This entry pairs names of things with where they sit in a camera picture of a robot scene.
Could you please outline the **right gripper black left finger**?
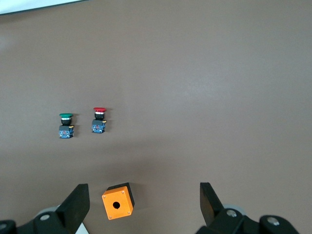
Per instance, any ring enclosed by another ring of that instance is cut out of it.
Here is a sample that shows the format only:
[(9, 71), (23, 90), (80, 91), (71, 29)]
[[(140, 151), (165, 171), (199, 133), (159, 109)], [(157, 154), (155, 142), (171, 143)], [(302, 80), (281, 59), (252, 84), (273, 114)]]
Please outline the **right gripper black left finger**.
[(90, 209), (88, 184), (79, 184), (55, 211), (46, 211), (22, 226), (2, 220), (2, 234), (74, 234)]

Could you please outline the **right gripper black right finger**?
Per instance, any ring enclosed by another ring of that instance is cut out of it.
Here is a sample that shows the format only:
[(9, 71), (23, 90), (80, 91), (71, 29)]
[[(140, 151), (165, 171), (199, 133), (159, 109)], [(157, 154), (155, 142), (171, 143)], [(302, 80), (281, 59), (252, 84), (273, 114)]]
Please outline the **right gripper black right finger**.
[(263, 215), (258, 222), (235, 208), (225, 208), (209, 182), (200, 183), (200, 209), (206, 225), (198, 234), (297, 234), (286, 219)]

